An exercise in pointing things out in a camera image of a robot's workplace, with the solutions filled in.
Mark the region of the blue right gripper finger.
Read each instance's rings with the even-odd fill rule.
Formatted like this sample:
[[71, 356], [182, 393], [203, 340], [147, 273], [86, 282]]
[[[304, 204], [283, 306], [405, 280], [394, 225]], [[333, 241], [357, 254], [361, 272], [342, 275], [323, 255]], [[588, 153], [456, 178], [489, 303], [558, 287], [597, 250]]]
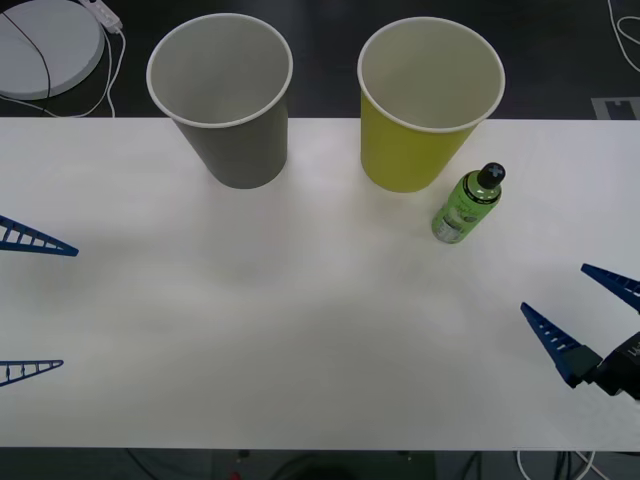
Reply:
[[581, 271], [606, 290], [614, 294], [635, 311], [640, 308], [639, 281], [590, 264], [583, 264]]
[[593, 372], [602, 358], [588, 346], [575, 340], [564, 330], [522, 302], [520, 310], [553, 361], [563, 381], [571, 388], [582, 382], [591, 383]]

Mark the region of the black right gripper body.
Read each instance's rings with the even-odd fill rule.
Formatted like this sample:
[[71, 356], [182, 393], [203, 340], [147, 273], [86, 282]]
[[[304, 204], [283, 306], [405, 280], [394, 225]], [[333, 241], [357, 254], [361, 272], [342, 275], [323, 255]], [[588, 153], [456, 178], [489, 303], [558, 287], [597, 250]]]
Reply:
[[610, 396], [626, 393], [639, 398], [639, 336], [637, 332], [606, 358], [596, 356], [595, 383]]

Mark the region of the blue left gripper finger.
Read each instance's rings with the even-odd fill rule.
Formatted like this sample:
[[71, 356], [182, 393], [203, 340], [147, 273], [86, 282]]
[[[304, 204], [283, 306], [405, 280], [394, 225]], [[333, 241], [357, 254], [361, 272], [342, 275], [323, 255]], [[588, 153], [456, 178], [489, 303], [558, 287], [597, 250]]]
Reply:
[[1, 361], [0, 386], [8, 386], [40, 374], [55, 370], [64, 365], [63, 360], [15, 360]]
[[76, 257], [79, 251], [50, 235], [8, 217], [1, 217], [1, 250]]

